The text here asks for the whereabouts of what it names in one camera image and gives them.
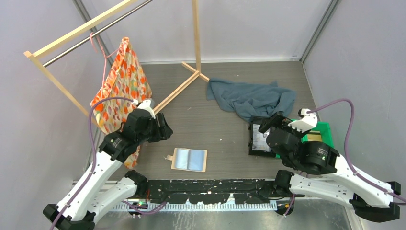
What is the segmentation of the beige leather card holder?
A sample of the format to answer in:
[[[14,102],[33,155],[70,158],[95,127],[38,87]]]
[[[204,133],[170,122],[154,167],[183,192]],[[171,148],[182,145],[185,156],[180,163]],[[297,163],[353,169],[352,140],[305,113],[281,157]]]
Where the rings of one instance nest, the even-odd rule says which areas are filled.
[[[171,169],[190,172],[206,172],[207,150],[175,148],[164,159],[171,161]]]

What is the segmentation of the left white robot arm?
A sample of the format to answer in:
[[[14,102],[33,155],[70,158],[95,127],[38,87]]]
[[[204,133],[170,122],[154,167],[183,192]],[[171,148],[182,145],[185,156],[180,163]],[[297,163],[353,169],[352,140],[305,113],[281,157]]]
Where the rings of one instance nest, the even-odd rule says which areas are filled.
[[[118,129],[104,137],[99,149],[92,149],[93,161],[68,194],[57,204],[48,204],[43,214],[51,229],[92,230],[116,204],[127,198],[142,198],[148,191],[148,180],[131,170],[112,188],[98,195],[110,176],[144,142],[167,140],[173,131],[163,113],[155,113],[153,100],[129,100],[136,109]]]

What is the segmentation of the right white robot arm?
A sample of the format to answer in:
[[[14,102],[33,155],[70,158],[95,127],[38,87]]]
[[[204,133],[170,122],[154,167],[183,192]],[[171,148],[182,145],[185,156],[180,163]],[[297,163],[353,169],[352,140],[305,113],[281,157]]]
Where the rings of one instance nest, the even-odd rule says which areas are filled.
[[[322,141],[303,141],[317,126],[318,118],[308,109],[301,109],[299,116],[292,120],[278,112],[260,121],[258,131],[285,166],[274,180],[275,194],[325,199],[376,223],[399,219],[401,207],[394,196],[400,194],[401,185],[378,180],[351,166],[345,156]]]

